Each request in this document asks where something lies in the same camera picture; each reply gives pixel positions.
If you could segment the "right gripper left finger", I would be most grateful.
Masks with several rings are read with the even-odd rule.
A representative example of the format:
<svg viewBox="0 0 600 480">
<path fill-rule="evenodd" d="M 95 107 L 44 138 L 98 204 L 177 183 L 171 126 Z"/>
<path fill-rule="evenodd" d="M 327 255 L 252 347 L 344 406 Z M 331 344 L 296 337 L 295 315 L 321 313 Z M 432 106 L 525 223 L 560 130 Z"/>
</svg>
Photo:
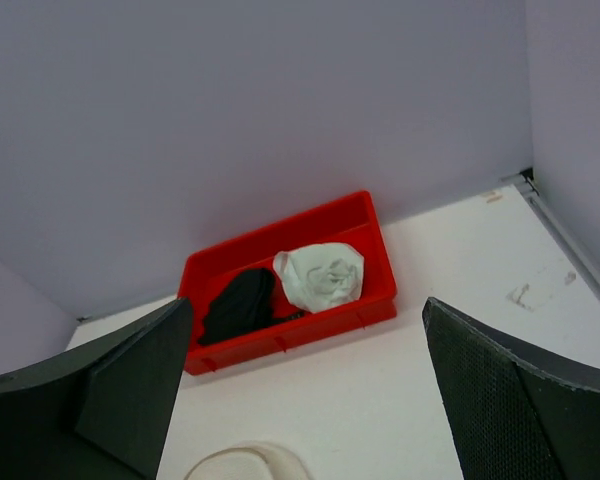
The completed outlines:
<svg viewBox="0 0 600 480">
<path fill-rule="evenodd" d="M 154 479 L 193 326 L 174 300 L 0 375 L 0 479 Z"/>
</svg>

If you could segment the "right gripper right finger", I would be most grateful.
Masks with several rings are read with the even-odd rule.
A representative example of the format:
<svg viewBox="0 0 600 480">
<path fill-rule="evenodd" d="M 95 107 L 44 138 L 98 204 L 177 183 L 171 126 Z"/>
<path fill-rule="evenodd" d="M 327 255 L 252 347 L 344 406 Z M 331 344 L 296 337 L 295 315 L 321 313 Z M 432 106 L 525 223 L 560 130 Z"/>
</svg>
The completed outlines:
<svg viewBox="0 0 600 480">
<path fill-rule="evenodd" d="M 600 479 L 600 369 L 430 297 L 427 347 L 466 479 Z"/>
</svg>

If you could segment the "white mesh laundry bag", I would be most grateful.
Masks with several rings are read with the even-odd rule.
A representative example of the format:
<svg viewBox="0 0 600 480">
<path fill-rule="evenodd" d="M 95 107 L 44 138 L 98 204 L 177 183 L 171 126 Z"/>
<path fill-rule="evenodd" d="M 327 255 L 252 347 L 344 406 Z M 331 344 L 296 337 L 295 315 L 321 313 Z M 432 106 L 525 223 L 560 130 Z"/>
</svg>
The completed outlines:
<svg viewBox="0 0 600 480">
<path fill-rule="evenodd" d="M 245 442 L 210 454 L 185 475 L 187 480 L 309 480 L 292 451 L 270 442 Z"/>
</svg>

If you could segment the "black bra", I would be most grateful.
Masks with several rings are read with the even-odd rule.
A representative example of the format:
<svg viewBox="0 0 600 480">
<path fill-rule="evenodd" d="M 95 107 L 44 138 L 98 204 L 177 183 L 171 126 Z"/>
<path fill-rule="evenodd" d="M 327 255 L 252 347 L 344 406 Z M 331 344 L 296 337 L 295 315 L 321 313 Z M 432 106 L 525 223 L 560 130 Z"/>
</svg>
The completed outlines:
<svg viewBox="0 0 600 480">
<path fill-rule="evenodd" d="M 197 343 L 209 346 L 302 318 L 302 310 L 274 315 L 275 284 L 276 276 L 266 268 L 248 269 L 234 277 L 210 303 Z"/>
</svg>

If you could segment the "mint green bra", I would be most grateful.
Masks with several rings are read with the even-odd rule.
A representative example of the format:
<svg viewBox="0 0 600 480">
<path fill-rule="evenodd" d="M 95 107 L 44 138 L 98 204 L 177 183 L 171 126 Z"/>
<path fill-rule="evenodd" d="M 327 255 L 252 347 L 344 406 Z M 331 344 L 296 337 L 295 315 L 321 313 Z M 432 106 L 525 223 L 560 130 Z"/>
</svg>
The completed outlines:
<svg viewBox="0 0 600 480">
<path fill-rule="evenodd" d="M 346 243 L 311 244 L 277 253 L 272 267 L 287 301 L 316 314 L 360 299 L 364 257 Z"/>
</svg>

